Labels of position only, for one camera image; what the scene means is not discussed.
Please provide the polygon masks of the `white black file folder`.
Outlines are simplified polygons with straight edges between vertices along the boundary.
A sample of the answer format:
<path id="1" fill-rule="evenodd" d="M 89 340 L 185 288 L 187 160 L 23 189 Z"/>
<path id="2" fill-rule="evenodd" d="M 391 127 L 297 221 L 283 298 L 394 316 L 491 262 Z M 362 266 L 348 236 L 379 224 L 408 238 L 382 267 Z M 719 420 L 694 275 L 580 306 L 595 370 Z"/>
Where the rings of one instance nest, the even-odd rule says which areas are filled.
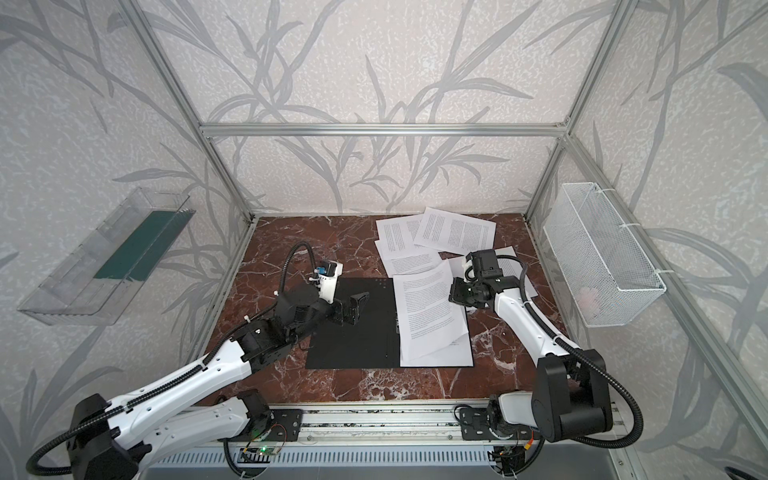
<path id="1" fill-rule="evenodd" d="M 343 278 L 336 294 L 343 300 L 366 293 L 354 324 L 327 322 L 311 337 L 305 362 L 308 370 L 471 368 L 471 342 L 464 336 L 446 348 L 406 360 L 400 352 L 400 337 L 393 282 L 389 278 Z"/>

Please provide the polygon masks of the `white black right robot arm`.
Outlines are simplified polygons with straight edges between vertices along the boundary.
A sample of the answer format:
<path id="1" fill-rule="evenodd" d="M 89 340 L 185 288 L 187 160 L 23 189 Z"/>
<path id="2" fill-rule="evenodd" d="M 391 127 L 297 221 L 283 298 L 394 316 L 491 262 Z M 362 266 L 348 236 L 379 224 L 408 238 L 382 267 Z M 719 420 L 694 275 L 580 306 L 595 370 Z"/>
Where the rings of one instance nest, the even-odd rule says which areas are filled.
<path id="1" fill-rule="evenodd" d="M 513 255 L 480 250 L 466 255 L 449 300 L 464 307 L 490 309 L 515 333 L 536 367 L 533 390 L 508 393 L 491 402 L 494 421 L 527 425 L 550 442 L 587 437 L 613 428 L 608 382 L 602 357 L 583 352 L 542 314 L 527 295 L 527 265 Z"/>

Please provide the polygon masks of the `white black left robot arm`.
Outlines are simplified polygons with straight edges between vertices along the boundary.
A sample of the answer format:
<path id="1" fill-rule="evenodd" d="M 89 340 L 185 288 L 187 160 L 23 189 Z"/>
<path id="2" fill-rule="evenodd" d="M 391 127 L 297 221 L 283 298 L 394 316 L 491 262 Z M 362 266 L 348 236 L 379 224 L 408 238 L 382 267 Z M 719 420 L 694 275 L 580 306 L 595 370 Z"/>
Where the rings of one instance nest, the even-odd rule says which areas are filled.
<path id="1" fill-rule="evenodd" d="M 190 447 L 268 433 L 274 415 L 255 389 L 202 410 L 186 409 L 280 360 L 318 326 L 355 324 L 369 298 L 362 291 L 325 299 L 316 286 L 300 286 L 233 328 L 204 357 L 156 383 L 110 401 L 98 394 L 82 401 L 72 419 L 76 433 L 66 442 L 73 477 L 131 479 Z"/>

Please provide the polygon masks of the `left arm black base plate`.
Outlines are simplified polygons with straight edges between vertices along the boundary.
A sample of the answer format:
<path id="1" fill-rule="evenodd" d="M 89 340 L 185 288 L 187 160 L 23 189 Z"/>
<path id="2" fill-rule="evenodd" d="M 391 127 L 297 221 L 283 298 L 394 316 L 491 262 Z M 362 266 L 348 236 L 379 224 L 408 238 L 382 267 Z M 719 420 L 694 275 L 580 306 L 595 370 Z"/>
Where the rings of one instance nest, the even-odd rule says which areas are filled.
<path id="1" fill-rule="evenodd" d="M 237 441 L 296 442 L 303 420 L 301 409 L 278 408 L 250 420 Z"/>

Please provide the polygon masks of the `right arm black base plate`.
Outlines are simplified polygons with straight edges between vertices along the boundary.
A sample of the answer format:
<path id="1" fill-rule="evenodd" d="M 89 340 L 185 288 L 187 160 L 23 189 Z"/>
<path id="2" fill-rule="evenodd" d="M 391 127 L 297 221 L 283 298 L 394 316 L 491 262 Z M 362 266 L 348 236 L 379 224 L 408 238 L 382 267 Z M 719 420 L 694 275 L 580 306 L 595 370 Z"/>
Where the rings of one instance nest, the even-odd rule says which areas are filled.
<path id="1" fill-rule="evenodd" d="M 538 431 L 528 425 L 496 424 L 491 425 L 491 419 L 486 408 L 476 408 L 467 404 L 458 404 L 453 408 L 453 416 L 461 430 L 461 437 L 466 441 L 511 441 L 513 443 L 539 441 Z"/>

